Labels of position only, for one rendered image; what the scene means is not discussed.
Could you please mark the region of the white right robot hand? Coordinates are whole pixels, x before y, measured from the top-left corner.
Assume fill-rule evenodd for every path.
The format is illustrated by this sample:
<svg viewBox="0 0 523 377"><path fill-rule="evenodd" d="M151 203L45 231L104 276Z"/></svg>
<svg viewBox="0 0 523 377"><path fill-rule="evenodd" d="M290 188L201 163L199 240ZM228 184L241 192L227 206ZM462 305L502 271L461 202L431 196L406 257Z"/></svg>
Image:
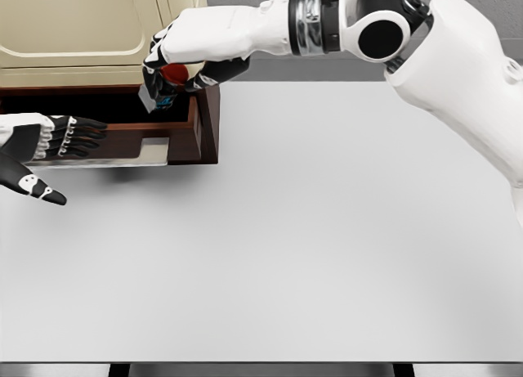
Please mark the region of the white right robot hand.
<svg viewBox="0 0 523 377"><path fill-rule="evenodd" d="M237 11L235 7L185 9L151 38L150 52L142 63L143 84L139 90L149 113L157 111L153 74L165 65L187 67L189 79L179 93L217 86L248 70L250 56L241 52L239 30L231 27Z"/></svg>

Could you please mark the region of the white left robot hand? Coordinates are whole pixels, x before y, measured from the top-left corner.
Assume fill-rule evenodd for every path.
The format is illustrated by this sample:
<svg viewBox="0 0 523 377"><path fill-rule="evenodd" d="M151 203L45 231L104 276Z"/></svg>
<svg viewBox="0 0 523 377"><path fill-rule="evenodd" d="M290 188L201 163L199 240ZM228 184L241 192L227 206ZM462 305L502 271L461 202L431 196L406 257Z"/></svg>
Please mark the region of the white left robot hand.
<svg viewBox="0 0 523 377"><path fill-rule="evenodd" d="M68 115L0 114L0 185L22 195L65 205L67 199L25 165L54 156L86 157L105 138L105 123Z"/></svg>

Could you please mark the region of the beige cabinet body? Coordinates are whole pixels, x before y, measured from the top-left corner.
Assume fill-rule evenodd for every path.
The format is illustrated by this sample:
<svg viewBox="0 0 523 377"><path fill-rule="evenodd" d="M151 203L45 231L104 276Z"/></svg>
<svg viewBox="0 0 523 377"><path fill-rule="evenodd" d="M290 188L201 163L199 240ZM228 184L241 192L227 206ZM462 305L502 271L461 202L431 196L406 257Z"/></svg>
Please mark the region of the beige cabinet body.
<svg viewBox="0 0 523 377"><path fill-rule="evenodd" d="M152 36L208 0L0 0L0 88L141 84Z"/></svg>

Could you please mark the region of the dark brown wooden drawer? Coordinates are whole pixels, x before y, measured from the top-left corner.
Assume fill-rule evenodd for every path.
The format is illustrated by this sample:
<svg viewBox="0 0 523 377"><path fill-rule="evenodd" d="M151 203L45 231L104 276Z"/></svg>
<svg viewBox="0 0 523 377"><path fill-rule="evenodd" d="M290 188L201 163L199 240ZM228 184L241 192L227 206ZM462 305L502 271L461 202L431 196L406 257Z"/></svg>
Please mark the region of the dark brown wooden drawer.
<svg viewBox="0 0 523 377"><path fill-rule="evenodd" d="M165 111L149 113L139 85L0 88L0 114L38 112L106 123L90 159L134 159L146 138L167 138L167 164L217 162L220 92L180 93Z"/></svg>

